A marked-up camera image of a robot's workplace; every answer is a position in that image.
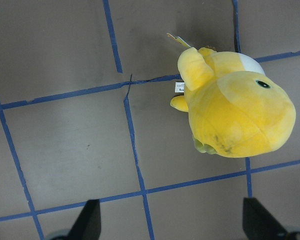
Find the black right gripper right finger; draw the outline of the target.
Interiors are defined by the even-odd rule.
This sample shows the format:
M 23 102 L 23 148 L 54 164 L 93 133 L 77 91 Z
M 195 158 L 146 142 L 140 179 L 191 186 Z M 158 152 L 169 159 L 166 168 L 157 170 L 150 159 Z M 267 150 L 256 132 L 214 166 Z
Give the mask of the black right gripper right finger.
M 243 199 L 242 229 L 248 240 L 286 240 L 289 236 L 289 232 L 255 197 Z

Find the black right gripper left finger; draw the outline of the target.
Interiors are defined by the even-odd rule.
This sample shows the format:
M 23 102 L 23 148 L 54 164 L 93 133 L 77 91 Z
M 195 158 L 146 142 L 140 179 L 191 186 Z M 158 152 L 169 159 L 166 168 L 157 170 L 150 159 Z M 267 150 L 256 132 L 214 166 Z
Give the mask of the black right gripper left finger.
M 99 199 L 88 200 L 67 235 L 68 240 L 98 240 L 101 235 Z

